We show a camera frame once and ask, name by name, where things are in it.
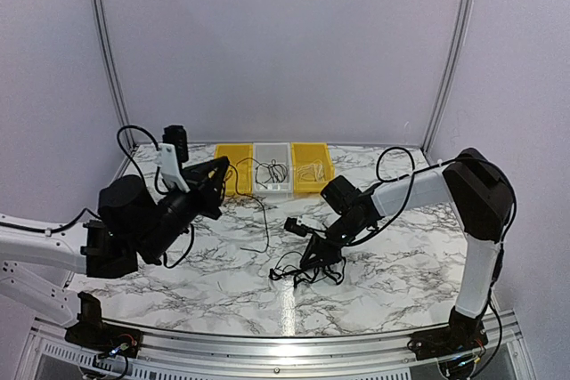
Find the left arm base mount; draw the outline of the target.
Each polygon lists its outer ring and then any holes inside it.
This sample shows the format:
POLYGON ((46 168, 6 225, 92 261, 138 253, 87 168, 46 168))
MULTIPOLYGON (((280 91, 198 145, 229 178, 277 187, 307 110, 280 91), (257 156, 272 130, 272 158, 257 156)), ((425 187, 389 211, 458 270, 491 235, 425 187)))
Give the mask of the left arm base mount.
POLYGON ((126 344, 119 354, 135 358, 140 350, 143 333, 139 329, 105 324, 102 329, 76 325, 66 329, 65 341, 106 355, 126 344))

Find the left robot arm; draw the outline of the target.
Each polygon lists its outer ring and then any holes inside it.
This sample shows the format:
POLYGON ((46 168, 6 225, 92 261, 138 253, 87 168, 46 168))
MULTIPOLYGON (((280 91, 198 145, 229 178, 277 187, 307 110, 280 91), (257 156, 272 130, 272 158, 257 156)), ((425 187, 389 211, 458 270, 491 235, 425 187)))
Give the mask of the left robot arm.
POLYGON ((144 261, 161 265, 182 235, 193 233, 198 216, 216 220, 224 200, 228 157, 178 170, 159 201, 137 175, 125 175, 99 194, 98 214, 53 227, 1 223, 1 293, 62 327, 77 324, 79 336, 94 349, 106 348, 112 329, 101 320, 100 301, 69 291, 28 270, 51 266, 88 278, 120 279, 144 261))

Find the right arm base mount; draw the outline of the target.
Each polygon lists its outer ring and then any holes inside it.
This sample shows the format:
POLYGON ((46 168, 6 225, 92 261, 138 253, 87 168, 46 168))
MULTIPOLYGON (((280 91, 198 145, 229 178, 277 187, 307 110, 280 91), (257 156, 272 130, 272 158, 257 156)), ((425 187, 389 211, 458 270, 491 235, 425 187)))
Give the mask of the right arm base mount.
POLYGON ((469 335, 463 330, 447 326, 412 333, 407 348, 415 354, 417 360, 428 360, 482 350, 487 344, 488 338, 484 329, 478 329, 469 335))

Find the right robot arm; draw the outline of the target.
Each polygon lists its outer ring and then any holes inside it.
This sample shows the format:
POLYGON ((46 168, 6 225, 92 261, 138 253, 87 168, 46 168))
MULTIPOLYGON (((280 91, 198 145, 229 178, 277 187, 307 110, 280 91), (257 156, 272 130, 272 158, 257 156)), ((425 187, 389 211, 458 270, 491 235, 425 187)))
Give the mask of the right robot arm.
POLYGON ((317 230, 299 220, 288 222, 290 230, 310 238, 299 263, 301 271, 325 270, 341 262, 343 249, 360 246, 384 230, 380 221, 390 225, 407 210, 452 205, 467 241, 467 255, 441 343, 458 352, 475 338, 501 274, 504 241, 517 214, 516 192, 498 166, 468 148, 437 165, 379 179, 366 190, 340 175, 325 185, 321 196, 338 216, 334 223, 317 230))

